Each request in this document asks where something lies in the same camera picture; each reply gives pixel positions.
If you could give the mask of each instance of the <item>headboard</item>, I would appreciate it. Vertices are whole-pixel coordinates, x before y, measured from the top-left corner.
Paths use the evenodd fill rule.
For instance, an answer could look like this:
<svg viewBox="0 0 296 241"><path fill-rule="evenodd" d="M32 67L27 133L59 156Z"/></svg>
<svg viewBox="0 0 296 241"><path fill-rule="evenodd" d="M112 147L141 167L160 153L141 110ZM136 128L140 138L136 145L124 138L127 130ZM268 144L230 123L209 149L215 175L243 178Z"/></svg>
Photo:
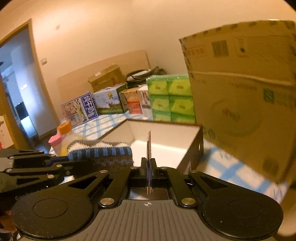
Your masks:
<svg viewBox="0 0 296 241"><path fill-rule="evenodd" d="M84 66L57 79L57 85L62 101L60 104L70 101L87 92L92 93L91 84L87 82L88 78L111 64L118 64L124 75L138 69L150 68L148 56L145 50L137 50L120 54Z"/></svg>

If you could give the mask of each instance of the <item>metal screw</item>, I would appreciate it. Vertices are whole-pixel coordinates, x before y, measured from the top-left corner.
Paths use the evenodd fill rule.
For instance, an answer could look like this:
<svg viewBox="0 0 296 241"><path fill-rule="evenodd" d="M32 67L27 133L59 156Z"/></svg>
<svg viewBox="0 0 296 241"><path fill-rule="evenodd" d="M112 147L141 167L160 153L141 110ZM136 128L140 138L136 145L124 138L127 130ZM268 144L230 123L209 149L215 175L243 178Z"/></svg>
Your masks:
<svg viewBox="0 0 296 241"><path fill-rule="evenodd" d="M114 202L115 202L114 199L110 198L110 197L105 197L105 198L100 200L100 203L102 203L103 205L111 205Z"/></svg>
<svg viewBox="0 0 296 241"><path fill-rule="evenodd" d="M195 203L195 200L191 197L186 197L181 200L184 205L192 205Z"/></svg>

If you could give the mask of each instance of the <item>blue and white checkered tablecloth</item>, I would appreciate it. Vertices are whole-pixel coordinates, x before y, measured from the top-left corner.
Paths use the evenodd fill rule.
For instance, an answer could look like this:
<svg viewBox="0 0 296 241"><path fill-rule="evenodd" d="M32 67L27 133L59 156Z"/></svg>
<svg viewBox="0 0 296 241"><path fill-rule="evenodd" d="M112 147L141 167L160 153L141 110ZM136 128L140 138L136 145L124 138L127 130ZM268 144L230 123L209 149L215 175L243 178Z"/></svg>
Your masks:
<svg viewBox="0 0 296 241"><path fill-rule="evenodd" d="M132 115L127 111L124 114L100 115L96 119L75 127L73 130L87 139L98 139L127 118L149 120L142 114ZM197 169L224 181L263 193L278 203L282 202L289 189L287 183L276 184L266 179L249 166L206 140L204 140L204 156Z"/></svg>

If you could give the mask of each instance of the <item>knitted sock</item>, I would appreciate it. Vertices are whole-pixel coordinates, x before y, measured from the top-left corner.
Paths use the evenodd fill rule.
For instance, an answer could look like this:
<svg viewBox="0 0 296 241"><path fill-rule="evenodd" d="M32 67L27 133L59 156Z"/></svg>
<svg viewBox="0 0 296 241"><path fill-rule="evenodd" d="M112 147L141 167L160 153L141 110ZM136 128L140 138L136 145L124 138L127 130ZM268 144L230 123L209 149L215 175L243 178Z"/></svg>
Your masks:
<svg viewBox="0 0 296 241"><path fill-rule="evenodd" d="M70 161L91 160L93 172L108 170L117 173L120 169L133 166L131 147L123 142L77 140L67 150Z"/></svg>

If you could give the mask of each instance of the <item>storage box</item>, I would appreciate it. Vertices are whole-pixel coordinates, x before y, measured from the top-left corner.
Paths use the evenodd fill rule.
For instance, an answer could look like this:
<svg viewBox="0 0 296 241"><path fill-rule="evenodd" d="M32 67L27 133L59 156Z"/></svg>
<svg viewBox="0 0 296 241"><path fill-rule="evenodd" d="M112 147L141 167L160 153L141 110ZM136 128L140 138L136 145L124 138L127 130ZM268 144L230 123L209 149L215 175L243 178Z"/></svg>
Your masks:
<svg viewBox="0 0 296 241"><path fill-rule="evenodd" d="M150 95L168 95L166 75L153 75L146 80Z"/></svg>
<svg viewBox="0 0 296 241"><path fill-rule="evenodd" d="M138 97L141 104L143 116L152 118L150 97L147 85L144 85L138 89Z"/></svg>
<svg viewBox="0 0 296 241"><path fill-rule="evenodd" d="M168 78L168 94L192 96L188 75L171 75Z"/></svg>
<svg viewBox="0 0 296 241"><path fill-rule="evenodd" d="M294 84L295 36L293 21L265 20L224 25L180 42L189 70L239 73Z"/></svg>
<svg viewBox="0 0 296 241"><path fill-rule="evenodd" d="M124 105L125 98L120 92L126 89L126 84L118 84L107 87L93 93L97 112L100 114L124 113L127 107Z"/></svg>
<svg viewBox="0 0 296 241"><path fill-rule="evenodd" d="M171 113L166 111L152 110L152 116L154 121L171 122Z"/></svg>
<svg viewBox="0 0 296 241"><path fill-rule="evenodd" d="M140 102L137 90L140 87L135 87L127 90L123 90L122 94L124 94L126 101L128 103Z"/></svg>
<svg viewBox="0 0 296 241"><path fill-rule="evenodd" d="M196 169L203 154L202 128L197 125L125 120L100 139L126 142L131 146L134 166L147 155L147 135L151 130L151 153L158 167L173 167L182 174Z"/></svg>
<svg viewBox="0 0 296 241"><path fill-rule="evenodd" d="M170 112L170 99L164 95L150 95L151 109Z"/></svg>
<svg viewBox="0 0 296 241"><path fill-rule="evenodd" d="M112 64L102 71L89 77L88 82L91 84L94 92L97 92L106 87L111 87L116 84L124 83L125 76L117 64Z"/></svg>
<svg viewBox="0 0 296 241"><path fill-rule="evenodd" d="M98 117L90 93L82 95L61 105L64 117L72 127L81 125Z"/></svg>
<svg viewBox="0 0 296 241"><path fill-rule="evenodd" d="M171 113L172 122L175 123L184 123L184 124L195 124L195 116L194 115L182 115Z"/></svg>
<svg viewBox="0 0 296 241"><path fill-rule="evenodd" d="M140 102L126 103L126 106L131 114L142 114Z"/></svg>
<svg viewBox="0 0 296 241"><path fill-rule="evenodd" d="M295 36L268 20L180 40L205 138L277 183L296 173Z"/></svg>
<svg viewBox="0 0 296 241"><path fill-rule="evenodd" d="M183 115L194 116L194 105L192 97L170 96L170 111Z"/></svg>

